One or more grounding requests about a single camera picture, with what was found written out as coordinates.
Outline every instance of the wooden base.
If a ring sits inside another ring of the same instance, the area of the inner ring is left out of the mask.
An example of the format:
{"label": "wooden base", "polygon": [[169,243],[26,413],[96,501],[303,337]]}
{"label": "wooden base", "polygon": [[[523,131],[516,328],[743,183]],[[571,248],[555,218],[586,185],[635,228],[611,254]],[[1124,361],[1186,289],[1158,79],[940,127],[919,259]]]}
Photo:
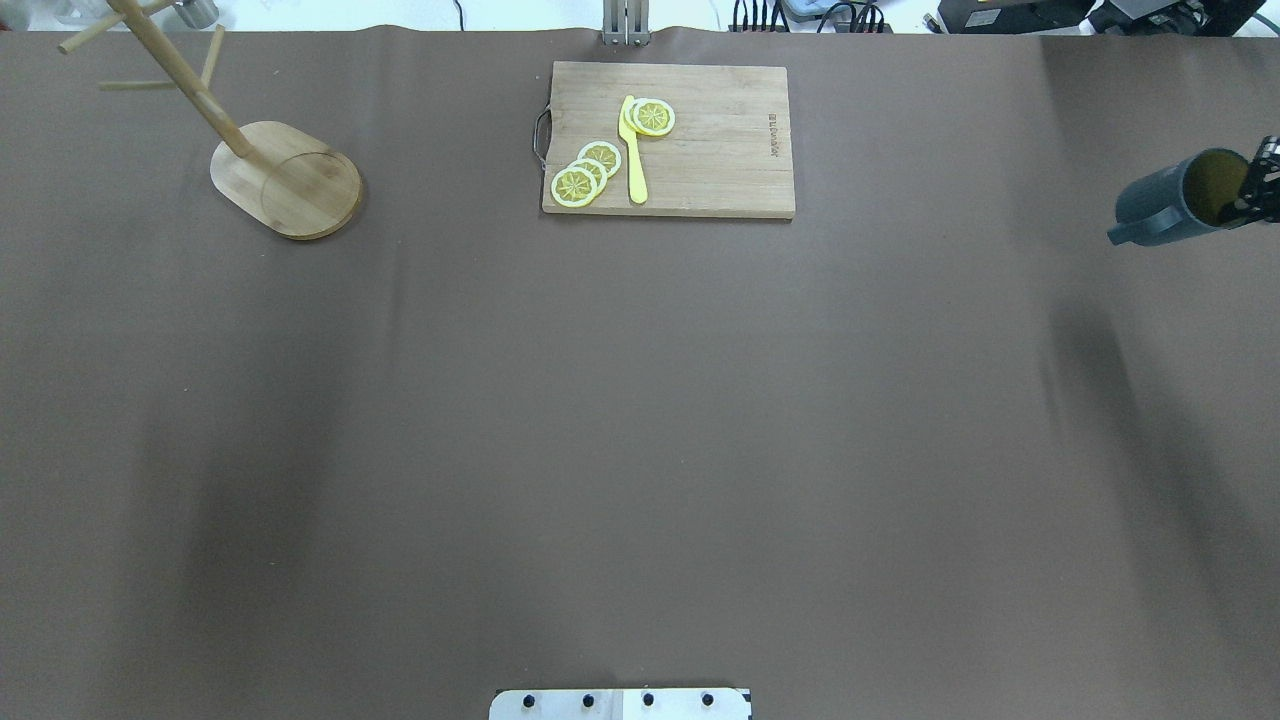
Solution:
{"label": "wooden base", "polygon": [[214,187],[262,224],[293,240],[338,231],[356,213],[364,182],[346,155],[274,120],[241,128],[255,152],[238,158],[225,142],[214,150]]}

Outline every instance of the cutting board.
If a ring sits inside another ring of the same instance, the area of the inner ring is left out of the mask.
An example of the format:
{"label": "cutting board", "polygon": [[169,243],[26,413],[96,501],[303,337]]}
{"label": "cutting board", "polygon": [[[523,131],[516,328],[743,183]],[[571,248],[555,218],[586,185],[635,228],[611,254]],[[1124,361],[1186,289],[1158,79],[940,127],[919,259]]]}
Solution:
{"label": "cutting board", "polygon": [[[626,143],[618,110],[627,95],[658,97],[676,110],[664,137],[640,136],[649,201],[627,195]],[[595,215],[794,218],[791,108],[786,68],[556,63],[552,137],[543,178],[543,210]],[[552,177],[577,151],[607,140],[622,168],[590,205],[564,208],[550,196]]]}

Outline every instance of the blue mug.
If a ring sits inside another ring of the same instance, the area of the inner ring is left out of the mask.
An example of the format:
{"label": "blue mug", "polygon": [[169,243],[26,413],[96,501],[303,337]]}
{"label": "blue mug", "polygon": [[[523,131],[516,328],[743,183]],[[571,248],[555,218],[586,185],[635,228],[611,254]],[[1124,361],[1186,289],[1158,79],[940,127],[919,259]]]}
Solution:
{"label": "blue mug", "polygon": [[1239,197],[1249,161],[1239,152],[1213,147],[1134,181],[1116,199],[1112,245],[1164,245],[1226,227],[1219,211]]}

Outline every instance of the gray tablecloth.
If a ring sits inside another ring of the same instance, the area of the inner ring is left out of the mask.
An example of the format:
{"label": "gray tablecloth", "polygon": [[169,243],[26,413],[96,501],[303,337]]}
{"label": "gray tablecloth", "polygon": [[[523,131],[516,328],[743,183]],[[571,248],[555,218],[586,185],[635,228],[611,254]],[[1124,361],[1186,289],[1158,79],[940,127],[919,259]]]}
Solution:
{"label": "gray tablecloth", "polygon": [[[367,182],[294,243],[59,40],[0,37],[5,717],[1280,715],[1280,236],[1103,234],[1280,44],[232,35]],[[543,215],[556,59],[786,65],[796,219]]]}

